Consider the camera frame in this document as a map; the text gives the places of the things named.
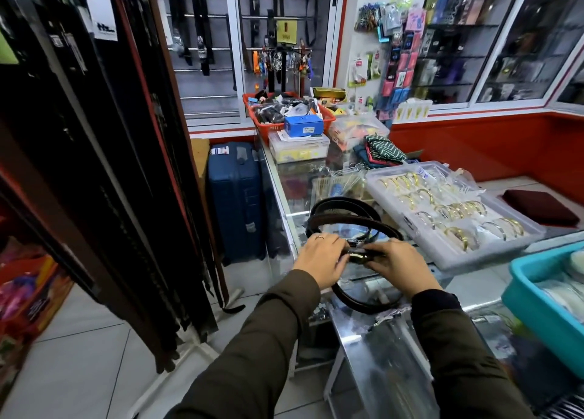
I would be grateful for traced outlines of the white framed wall belt cabinet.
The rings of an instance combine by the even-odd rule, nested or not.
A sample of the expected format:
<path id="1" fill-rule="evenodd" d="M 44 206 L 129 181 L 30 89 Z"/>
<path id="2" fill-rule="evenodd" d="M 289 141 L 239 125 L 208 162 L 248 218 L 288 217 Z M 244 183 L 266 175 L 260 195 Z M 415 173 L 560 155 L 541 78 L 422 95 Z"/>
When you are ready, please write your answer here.
<path id="1" fill-rule="evenodd" d="M 243 128 L 249 120 L 242 95 L 283 87 L 296 93 L 311 93 L 311 87 L 332 87 L 337 68 L 340 16 L 344 0 L 207 0 L 215 64 L 210 76 L 203 76 L 197 51 L 197 33 L 192 0 L 186 0 L 193 66 L 186 64 L 174 49 L 169 0 L 157 0 L 166 43 L 187 127 Z M 247 70 L 244 51 L 256 47 L 276 47 L 276 21 L 297 20 L 295 47 L 312 48 L 315 78 L 297 78 L 283 73 L 281 83 L 273 74 L 267 80 Z"/>

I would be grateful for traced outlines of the clear lidded plastic container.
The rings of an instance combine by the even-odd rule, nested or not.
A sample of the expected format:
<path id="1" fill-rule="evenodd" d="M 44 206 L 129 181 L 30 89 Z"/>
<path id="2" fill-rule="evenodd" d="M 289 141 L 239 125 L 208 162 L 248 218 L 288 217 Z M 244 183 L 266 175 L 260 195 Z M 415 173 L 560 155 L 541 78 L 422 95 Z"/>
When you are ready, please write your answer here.
<path id="1" fill-rule="evenodd" d="M 284 131 L 268 135 L 269 150 L 276 164 L 317 160 L 328 155 L 330 139 L 326 135 L 283 139 Z"/>

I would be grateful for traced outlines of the colourful printed bag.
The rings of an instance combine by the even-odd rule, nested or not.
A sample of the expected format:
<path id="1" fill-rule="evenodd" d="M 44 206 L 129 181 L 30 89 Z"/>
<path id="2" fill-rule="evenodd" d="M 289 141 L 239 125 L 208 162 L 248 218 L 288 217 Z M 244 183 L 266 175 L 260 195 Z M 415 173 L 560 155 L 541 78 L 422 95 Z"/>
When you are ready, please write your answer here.
<path id="1" fill-rule="evenodd" d="M 14 236 L 0 241 L 0 409 L 33 341 L 73 284 L 42 246 L 24 244 Z"/>

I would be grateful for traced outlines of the person's left forearm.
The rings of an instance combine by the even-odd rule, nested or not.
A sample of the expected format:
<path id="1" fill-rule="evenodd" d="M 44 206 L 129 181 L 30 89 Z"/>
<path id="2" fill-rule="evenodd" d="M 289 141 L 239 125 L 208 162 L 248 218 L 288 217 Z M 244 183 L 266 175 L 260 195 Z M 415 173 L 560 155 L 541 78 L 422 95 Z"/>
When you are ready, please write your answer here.
<path id="1" fill-rule="evenodd" d="M 320 301 L 315 277 L 291 270 L 164 419 L 273 419 L 294 344 Z"/>

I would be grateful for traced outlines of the row of hanging dark belts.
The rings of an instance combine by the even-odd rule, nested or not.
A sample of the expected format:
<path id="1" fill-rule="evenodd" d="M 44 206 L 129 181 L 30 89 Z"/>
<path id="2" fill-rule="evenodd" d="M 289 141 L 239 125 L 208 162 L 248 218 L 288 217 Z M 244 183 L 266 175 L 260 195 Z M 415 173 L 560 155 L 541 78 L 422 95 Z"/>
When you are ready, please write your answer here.
<path id="1" fill-rule="evenodd" d="M 230 298 L 157 0 L 0 0 L 0 202 L 171 373 Z"/>

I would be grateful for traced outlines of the person's right forearm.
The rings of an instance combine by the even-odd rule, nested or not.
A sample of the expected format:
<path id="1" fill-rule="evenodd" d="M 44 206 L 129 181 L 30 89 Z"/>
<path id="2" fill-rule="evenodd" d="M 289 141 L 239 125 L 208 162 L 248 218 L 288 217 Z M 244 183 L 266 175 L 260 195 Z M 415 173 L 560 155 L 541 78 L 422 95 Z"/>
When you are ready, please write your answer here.
<path id="1" fill-rule="evenodd" d="M 411 319 L 430 365 L 440 419 L 536 419 L 455 295 L 417 293 Z"/>

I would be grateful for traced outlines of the blue cardboard box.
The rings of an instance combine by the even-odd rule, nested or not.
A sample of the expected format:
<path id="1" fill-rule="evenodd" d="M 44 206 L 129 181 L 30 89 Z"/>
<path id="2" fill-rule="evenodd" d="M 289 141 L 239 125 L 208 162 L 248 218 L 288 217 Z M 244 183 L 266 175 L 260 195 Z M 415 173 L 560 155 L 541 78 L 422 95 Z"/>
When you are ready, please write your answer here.
<path id="1" fill-rule="evenodd" d="M 284 130 L 292 138 L 318 136 L 324 133 L 324 120 L 311 113 L 287 116 L 284 119 Z"/>

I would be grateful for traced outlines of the teal plastic basket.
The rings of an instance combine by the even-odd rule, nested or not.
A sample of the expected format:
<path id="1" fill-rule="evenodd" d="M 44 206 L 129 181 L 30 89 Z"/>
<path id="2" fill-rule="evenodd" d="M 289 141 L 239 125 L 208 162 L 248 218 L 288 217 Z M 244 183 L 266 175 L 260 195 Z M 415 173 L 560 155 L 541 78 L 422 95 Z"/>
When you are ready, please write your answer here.
<path id="1" fill-rule="evenodd" d="M 509 264 L 503 304 L 578 378 L 584 380 L 584 324 L 536 283 L 558 273 L 584 241 L 532 253 Z"/>

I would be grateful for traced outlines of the yellow hang tag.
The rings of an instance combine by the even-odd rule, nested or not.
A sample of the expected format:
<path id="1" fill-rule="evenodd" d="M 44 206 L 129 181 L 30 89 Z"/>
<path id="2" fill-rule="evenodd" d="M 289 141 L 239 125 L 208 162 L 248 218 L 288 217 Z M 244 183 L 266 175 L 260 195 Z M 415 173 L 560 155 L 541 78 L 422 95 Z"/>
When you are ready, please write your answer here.
<path id="1" fill-rule="evenodd" d="M 276 21 L 276 41 L 278 44 L 295 47 L 297 35 L 297 20 L 288 18 Z"/>

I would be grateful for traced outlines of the person's left hand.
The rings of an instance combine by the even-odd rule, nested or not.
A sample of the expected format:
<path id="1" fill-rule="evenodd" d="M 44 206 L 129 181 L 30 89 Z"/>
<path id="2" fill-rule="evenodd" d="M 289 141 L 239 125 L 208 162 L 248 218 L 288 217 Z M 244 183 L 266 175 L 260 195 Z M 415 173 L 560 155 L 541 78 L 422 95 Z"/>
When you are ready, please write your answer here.
<path id="1" fill-rule="evenodd" d="M 340 280 L 334 278 L 334 268 L 348 248 L 348 242 L 337 234 L 315 233 L 298 253 L 293 269 L 310 275 L 320 290 L 328 289 Z"/>

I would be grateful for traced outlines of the black coiled leather belt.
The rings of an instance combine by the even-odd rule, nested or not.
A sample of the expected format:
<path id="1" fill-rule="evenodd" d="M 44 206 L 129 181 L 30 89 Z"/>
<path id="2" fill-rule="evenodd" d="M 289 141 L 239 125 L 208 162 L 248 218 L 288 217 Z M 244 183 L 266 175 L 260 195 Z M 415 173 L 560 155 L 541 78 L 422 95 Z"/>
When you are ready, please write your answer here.
<path id="1" fill-rule="evenodd" d="M 341 216 L 359 216 L 365 217 L 376 222 L 381 222 L 381 216 L 379 212 L 374 209 L 370 204 L 365 201 L 360 201 L 347 196 L 334 196 L 330 198 L 322 199 L 316 202 L 311 210 L 310 216 L 305 223 L 305 236 L 306 238 L 311 237 L 314 233 L 319 232 L 317 229 L 311 228 L 310 220 L 314 216 L 328 215 L 332 213 L 341 214 Z M 364 227 L 367 229 L 366 232 L 360 234 L 359 236 L 349 237 L 349 241 L 354 241 L 353 244 L 349 242 L 352 246 L 359 243 L 372 243 L 377 241 L 380 232 L 375 229 Z"/>

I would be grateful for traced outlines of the cream plastic mesh basket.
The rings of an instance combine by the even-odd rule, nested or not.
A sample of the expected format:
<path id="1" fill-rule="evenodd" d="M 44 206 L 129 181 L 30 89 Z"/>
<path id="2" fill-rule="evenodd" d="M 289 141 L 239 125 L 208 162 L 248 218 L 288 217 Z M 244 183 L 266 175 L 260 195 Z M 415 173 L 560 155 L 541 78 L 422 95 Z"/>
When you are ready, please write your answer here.
<path id="1" fill-rule="evenodd" d="M 331 197 L 348 197 L 369 203 L 374 201 L 367 192 L 363 172 L 347 172 L 311 181 L 311 205 Z"/>

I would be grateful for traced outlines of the person's right hand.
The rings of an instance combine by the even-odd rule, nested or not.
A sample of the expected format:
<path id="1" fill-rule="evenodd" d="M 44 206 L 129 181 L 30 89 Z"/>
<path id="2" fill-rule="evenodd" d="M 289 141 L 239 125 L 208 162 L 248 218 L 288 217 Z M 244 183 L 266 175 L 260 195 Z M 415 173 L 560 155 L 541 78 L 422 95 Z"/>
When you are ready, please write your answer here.
<path id="1" fill-rule="evenodd" d="M 443 291 L 420 253 L 409 243 L 398 239 L 371 243 L 364 249 L 380 252 L 388 260 L 388 275 L 383 276 L 408 300 L 427 290 Z"/>

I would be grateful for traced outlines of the green patterned folded cloth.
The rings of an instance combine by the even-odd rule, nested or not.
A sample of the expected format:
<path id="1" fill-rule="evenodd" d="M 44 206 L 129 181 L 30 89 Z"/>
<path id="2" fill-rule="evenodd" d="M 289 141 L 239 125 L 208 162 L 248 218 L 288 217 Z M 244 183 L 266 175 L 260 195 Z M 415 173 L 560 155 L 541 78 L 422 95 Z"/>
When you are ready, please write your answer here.
<path id="1" fill-rule="evenodd" d="M 407 155 L 382 135 L 367 135 L 364 137 L 368 159 L 373 163 L 402 163 Z"/>

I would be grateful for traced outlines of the blue hard-shell suitcase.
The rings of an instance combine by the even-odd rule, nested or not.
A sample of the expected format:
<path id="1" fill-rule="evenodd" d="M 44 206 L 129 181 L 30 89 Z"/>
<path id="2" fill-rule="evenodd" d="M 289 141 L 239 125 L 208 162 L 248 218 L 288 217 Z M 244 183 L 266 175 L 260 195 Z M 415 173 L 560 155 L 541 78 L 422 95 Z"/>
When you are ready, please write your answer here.
<path id="1" fill-rule="evenodd" d="M 223 245 L 223 265 L 266 257 L 266 227 L 258 153 L 248 142 L 210 147 L 208 186 Z"/>

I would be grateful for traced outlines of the dark brown leather belt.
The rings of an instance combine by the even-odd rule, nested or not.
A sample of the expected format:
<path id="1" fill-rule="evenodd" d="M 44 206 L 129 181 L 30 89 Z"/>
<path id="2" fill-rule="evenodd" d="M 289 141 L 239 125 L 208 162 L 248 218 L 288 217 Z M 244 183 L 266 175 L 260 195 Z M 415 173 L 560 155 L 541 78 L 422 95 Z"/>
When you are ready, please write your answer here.
<path id="1" fill-rule="evenodd" d="M 365 227 L 370 231 L 381 233 L 389 239 L 398 239 L 400 241 L 404 239 L 398 230 L 383 224 L 381 221 L 375 218 L 372 219 L 370 217 L 342 213 L 322 213 L 310 216 L 306 223 L 305 234 L 307 237 L 310 237 L 315 233 L 321 233 L 321 226 L 343 223 Z M 357 264 L 364 265 L 373 261 L 375 257 L 381 256 L 380 252 L 366 250 L 363 247 L 357 247 L 359 243 L 363 245 L 373 243 L 373 238 L 371 236 L 366 237 L 365 240 L 356 240 L 354 238 L 353 240 L 347 240 L 347 242 L 349 244 L 349 248 L 345 248 L 340 256 L 343 257 L 344 255 L 347 255 L 349 256 L 350 261 L 356 260 Z M 389 302 L 372 305 L 370 303 L 357 300 L 353 296 L 346 293 L 345 290 L 339 285 L 339 281 L 332 284 L 331 289 L 335 296 L 348 308 L 354 310 L 355 312 L 368 315 L 379 314 L 397 308 L 402 297 L 402 293 L 398 292 L 397 296 L 395 296 Z"/>

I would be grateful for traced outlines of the white plastic packets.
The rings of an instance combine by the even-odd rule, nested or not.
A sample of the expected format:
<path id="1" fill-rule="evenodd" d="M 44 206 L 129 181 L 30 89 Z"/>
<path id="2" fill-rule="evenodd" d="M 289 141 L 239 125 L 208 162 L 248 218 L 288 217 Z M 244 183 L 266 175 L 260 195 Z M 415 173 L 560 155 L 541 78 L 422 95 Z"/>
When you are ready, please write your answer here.
<path id="1" fill-rule="evenodd" d="M 561 257 L 536 286 L 584 326 L 584 248 Z"/>

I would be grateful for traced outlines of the row of white yellow packets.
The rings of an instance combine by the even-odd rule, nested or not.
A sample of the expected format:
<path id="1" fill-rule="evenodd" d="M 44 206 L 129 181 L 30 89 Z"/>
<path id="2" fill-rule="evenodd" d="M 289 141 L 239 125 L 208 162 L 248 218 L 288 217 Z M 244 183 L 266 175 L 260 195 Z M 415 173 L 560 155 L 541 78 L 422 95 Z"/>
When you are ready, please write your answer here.
<path id="1" fill-rule="evenodd" d="M 409 98 L 395 110 L 393 123 L 414 122 L 427 118 L 433 106 L 431 99 Z"/>

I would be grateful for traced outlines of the orange plastic basket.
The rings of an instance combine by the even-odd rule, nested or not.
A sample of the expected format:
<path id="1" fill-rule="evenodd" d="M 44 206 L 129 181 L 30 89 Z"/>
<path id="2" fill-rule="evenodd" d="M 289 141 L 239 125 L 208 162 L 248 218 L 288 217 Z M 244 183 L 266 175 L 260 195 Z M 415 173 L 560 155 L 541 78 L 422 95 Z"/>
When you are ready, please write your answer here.
<path id="1" fill-rule="evenodd" d="M 255 93 L 244 93 L 242 95 L 242 101 L 243 101 L 244 106 L 245 106 L 246 115 L 252 120 L 252 122 L 255 125 L 255 127 L 258 131 L 258 134 L 262 138 L 262 140 L 264 142 L 268 143 L 269 133 L 283 130 L 284 123 L 283 122 L 277 122 L 277 123 L 260 122 L 258 120 L 258 117 L 256 116 L 255 112 L 256 112 L 256 109 L 259 109 L 259 108 L 263 107 L 264 105 L 262 103 L 259 103 L 259 101 L 256 101 L 256 102 L 252 101 L 253 104 L 249 103 L 249 100 L 254 99 L 255 95 L 256 95 Z M 334 113 L 332 113 L 331 110 L 329 110 L 328 108 L 326 108 L 325 106 L 323 106 L 322 104 L 320 104 L 318 102 L 317 102 L 317 106 L 319 108 L 319 113 L 323 117 L 324 132 L 325 132 L 325 134 L 327 134 L 328 129 L 330 128 L 332 122 L 334 122 L 336 120 L 336 116 Z"/>

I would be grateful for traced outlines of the clear bag of colourful items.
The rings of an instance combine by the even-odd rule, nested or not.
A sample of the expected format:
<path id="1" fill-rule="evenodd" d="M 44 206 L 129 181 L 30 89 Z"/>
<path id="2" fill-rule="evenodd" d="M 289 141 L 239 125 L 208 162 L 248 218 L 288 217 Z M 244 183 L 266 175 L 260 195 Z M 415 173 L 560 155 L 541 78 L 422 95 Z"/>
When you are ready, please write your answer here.
<path id="1" fill-rule="evenodd" d="M 387 137 L 389 128 L 375 115 L 340 115 L 330 125 L 327 136 L 341 151 L 350 151 L 370 135 Z"/>

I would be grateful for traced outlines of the glass display counter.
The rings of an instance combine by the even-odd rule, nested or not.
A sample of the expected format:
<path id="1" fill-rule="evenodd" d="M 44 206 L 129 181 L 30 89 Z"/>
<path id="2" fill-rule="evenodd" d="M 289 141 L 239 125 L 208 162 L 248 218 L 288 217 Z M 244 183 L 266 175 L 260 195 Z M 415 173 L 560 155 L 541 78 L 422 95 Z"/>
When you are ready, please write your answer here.
<path id="1" fill-rule="evenodd" d="M 304 245 L 305 223 L 313 205 L 311 181 L 315 178 L 367 171 L 340 169 L 340 151 L 335 143 L 326 159 L 276 164 L 266 143 L 258 138 L 259 157 L 270 216 L 279 211 L 287 248 L 297 257 Z M 505 367 L 537 417 L 584 419 L 584 380 L 578 378 L 501 301 L 512 276 L 509 264 L 515 258 L 584 241 L 584 230 L 553 226 L 545 237 L 521 251 L 460 269 L 442 271 L 374 200 L 381 222 L 398 230 L 404 240 L 423 255 L 445 291 L 458 298 L 471 317 L 485 345 Z M 347 238 L 367 231 L 362 226 L 330 224 L 321 231 Z M 339 285 L 362 302 L 389 302 L 399 292 L 382 277 L 362 265 L 349 264 Z M 324 398 L 335 419 L 439 419 L 433 378 L 411 319 L 408 301 L 401 297 L 395 309 L 379 314 L 355 312 L 331 290 L 325 292 L 328 312 L 325 325 L 334 328 L 340 341 Z"/>

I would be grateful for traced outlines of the black hanging belt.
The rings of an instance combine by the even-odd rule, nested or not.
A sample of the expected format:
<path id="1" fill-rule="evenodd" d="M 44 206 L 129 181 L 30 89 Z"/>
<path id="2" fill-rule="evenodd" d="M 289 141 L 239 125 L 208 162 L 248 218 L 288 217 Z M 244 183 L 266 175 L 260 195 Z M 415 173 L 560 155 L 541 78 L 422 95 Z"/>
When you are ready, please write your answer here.
<path id="1" fill-rule="evenodd" d="M 192 7 L 201 71 L 203 76 L 208 77 L 210 76 L 210 66 L 215 64 L 215 59 L 207 0 L 192 0 Z"/>
<path id="2" fill-rule="evenodd" d="M 169 0 L 174 49 L 178 56 L 190 67 L 193 59 L 189 47 L 191 45 L 188 18 L 186 17 L 186 0 Z"/>

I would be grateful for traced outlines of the bunch of hanging keychains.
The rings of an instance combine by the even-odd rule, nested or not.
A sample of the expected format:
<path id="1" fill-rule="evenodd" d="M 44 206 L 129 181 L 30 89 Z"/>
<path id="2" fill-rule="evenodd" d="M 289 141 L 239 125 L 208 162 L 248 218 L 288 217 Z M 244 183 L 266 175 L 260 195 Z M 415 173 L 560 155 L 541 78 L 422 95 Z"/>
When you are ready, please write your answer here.
<path id="1" fill-rule="evenodd" d="M 265 80 L 269 74 L 273 74 L 281 83 L 283 73 L 293 73 L 297 78 L 306 78 L 310 81 L 315 78 L 311 47 L 292 47 L 284 44 L 276 47 L 256 47 L 245 50 L 244 55 L 249 57 L 247 70 Z"/>

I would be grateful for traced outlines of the blue and red folded cloth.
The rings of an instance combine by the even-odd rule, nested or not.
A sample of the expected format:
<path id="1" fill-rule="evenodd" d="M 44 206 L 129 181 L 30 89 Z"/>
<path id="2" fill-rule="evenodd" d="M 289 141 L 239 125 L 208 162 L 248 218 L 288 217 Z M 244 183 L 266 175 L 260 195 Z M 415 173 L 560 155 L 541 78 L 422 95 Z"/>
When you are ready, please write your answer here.
<path id="1" fill-rule="evenodd" d="M 367 144 L 358 144 L 354 146 L 353 153 L 357 158 L 357 162 L 366 166 L 369 170 L 376 170 L 385 167 L 394 167 L 403 164 L 415 164 L 420 162 L 420 158 L 404 158 L 395 160 L 393 158 L 379 157 L 376 153 L 371 151 Z"/>

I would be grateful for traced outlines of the clear plastic bangle tray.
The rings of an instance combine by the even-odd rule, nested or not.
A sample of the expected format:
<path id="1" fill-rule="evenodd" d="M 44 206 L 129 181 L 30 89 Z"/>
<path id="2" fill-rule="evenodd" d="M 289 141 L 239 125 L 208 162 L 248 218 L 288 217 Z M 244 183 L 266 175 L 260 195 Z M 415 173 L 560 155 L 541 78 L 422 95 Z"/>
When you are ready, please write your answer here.
<path id="1" fill-rule="evenodd" d="M 522 238 L 508 242 L 497 241 L 485 247 L 481 247 L 477 251 L 463 253 L 460 249 L 452 246 L 439 234 L 431 229 L 421 226 L 419 220 L 411 216 L 405 206 L 401 205 L 391 196 L 384 196 L 383 187 L 374 183 L 376 179 L 383 176 L 413 171 L 419 167 L 436 168 L 445 174 L 454 174 L 456 177 L 459 177 L 459 180 L 463 185 L 470 186 L 472 189 L 482 192 L 482 198 L 485 203 L 493 207 L 493 209 L 500 211 L 506 216 L 513 217 L 522 223 L 528 234 Z M 485 189 L 478 187 L 469 172 L 463 169 L 453 171 L 448 165 L 437 161 L 403 164 L 394 167 L 370 170 L 366 173 L 365 181 L 368 193 L 442 271 L 460 269 L 467 265 L 475 265 L 492 260 L 501 255 L 521 251 L 532 243 L 542 240 L 546 234 L 546 228 L 542 225 L 522 215 L 501 199 L 489 195 Z"/>

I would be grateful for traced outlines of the glass wall cabinet of wallets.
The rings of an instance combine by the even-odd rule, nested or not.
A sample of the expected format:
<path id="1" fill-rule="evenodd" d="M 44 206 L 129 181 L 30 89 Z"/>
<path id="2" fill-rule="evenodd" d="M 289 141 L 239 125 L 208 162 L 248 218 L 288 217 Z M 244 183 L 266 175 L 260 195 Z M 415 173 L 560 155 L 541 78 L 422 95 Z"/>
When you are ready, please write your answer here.
<path id="1" fill-rule="evenodd" d="M 410 98 L 432 111 L 543 108 L 584 48 L 584 0 L 424 0 Z"/>

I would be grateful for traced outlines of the hanging packets of accessories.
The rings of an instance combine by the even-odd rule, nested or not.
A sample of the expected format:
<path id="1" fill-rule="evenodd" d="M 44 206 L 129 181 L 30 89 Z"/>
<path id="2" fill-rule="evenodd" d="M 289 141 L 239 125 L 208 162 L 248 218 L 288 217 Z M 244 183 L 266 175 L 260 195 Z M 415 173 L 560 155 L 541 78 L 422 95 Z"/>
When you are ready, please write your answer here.
<path id="1" fill-rule="evenodd" d="M 346 88 L 358 112 L 391 127 L 405 120 L 407 95 L 429 13 L 424 0 L 354 0 L 345 37 Z"/>

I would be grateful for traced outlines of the maroon folded cloth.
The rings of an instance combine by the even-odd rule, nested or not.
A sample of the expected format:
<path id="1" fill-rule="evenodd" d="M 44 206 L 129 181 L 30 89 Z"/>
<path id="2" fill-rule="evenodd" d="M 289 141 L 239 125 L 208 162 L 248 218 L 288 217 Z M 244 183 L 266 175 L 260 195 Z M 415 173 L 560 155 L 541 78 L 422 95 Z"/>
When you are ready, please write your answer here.
<path id="1" fill-rule="evenodd" d="M 501 198 L 513 209 L 536 223 L 576 228 L 580 217 L 548 192 L 507 189 Z"/>

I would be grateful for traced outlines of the white paper hang tag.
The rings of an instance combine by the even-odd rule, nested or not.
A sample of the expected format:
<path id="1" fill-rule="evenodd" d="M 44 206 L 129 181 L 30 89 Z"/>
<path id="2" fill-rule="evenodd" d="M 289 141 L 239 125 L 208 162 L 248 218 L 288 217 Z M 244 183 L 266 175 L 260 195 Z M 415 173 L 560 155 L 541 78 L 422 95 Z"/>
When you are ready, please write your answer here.
<path id="1" fill-rule="evenodd" d="M 95 39 L 118 41 L 117 26 L 111 0 L 86 0 Z"/>

